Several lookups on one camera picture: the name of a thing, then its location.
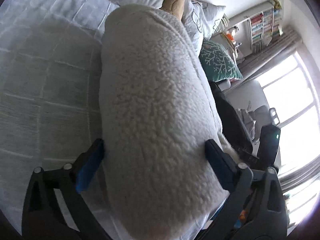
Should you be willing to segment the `white fleece jacket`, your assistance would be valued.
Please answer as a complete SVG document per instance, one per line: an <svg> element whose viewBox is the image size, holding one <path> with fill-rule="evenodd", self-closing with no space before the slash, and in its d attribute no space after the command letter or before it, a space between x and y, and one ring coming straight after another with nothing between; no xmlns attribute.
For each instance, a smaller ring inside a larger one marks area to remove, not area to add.
<svg viewBox="0 0 320 240"><path fill-rule="evenodd" d="M137 4L107 17L101 61L113 213L134 239L177 239L228 196L205 158L205 142L240 161L204 70L180 20Z"/></svg>

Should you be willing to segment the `light blue checked duvet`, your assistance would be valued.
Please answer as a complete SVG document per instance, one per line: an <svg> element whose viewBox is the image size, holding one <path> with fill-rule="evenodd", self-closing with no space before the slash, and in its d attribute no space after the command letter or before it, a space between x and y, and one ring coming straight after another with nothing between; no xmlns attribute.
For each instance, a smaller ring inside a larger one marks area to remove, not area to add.
<svg viewBox="0 0 320 240"><path fill-rule="evenodd" d="M1 5L1 210L19 229L27 179L101 136L100 42L109 0Z"/></svg>

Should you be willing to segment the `white printed pillow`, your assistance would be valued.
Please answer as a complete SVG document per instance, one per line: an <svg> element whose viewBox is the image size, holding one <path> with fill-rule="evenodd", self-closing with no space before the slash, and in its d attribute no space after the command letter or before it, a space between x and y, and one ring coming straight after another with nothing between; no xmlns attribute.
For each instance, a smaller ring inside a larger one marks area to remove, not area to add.
<svg viewBox="0 0 320 240"><path fill-rule="evenodd" d="M200 54L203 41L209 40L220 24L225 8L223 5L213 5L204 1L184 0L182 23L197 56Z"/></svg>

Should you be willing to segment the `green coral pattern cushion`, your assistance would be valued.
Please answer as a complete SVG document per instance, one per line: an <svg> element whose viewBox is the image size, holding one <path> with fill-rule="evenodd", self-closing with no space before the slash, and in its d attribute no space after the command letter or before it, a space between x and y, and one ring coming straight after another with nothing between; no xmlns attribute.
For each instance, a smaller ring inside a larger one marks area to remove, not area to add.
<svg viewBox="0 0 320 240"><path fill-rule="evenodd" d="M210 40L204 40L199 54L208 81L242 80L243 75L227 50Z"/></svg>

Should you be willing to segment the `white bookshelf with books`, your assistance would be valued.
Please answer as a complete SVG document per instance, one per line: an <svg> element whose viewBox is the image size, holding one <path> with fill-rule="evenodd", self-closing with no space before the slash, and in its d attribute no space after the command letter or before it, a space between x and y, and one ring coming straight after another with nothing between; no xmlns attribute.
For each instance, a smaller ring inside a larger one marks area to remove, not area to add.
<svg viewBox="0 0 320 240"><path fill-rule="evenodd" d="M280 36L281 0L269 0L272 7L249 19L251 48L257 52L267 47L274 37Z"/></svg>

